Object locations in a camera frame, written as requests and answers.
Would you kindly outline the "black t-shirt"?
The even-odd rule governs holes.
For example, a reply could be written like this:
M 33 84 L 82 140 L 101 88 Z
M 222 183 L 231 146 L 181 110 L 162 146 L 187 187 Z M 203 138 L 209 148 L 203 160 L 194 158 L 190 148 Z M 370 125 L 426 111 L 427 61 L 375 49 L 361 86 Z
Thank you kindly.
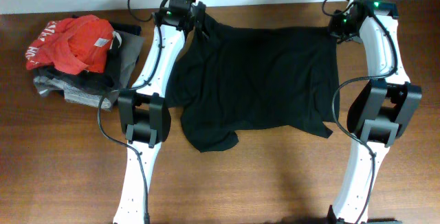
M 336 46 L 324 27 L 238 28 L 205 16 L 173 66 L 166 103 L 182 108 L 200 152 L 234 147 L 239 130 L 292 126 L 328 138 L 339 114 Z

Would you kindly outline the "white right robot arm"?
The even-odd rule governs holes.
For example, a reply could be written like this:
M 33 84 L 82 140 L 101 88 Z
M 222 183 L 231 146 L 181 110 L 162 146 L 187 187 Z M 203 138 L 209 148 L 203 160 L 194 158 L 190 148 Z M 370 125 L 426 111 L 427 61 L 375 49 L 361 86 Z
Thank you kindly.
M 327 223 L 367 223 L 378 171 L 391 146 L 406 130 L 422 97 L 399 52 L 398 13 L 393 3 L 352 0 L 331 15 L 331 31 L 341 41 L 359 38 L 366 52 L 366 86 L 340 129 L 351 138 L 341 190 L 329 207 Z

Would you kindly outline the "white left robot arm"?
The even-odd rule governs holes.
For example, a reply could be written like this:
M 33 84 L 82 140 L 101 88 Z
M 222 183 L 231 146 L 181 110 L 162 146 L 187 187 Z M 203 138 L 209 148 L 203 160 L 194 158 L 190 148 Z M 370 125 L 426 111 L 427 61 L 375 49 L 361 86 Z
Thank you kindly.
M 116 224 L 149 223 L 149 189 L 155 160 L 171 128 L 165 101 L 172 68 L 190 31 L 204 17 L 206 5 L 187 10 L 162 8 L 155 13 L 152 45 L 137 80 L 118 96 L 127 162 L 122 194 L 113 218 Z

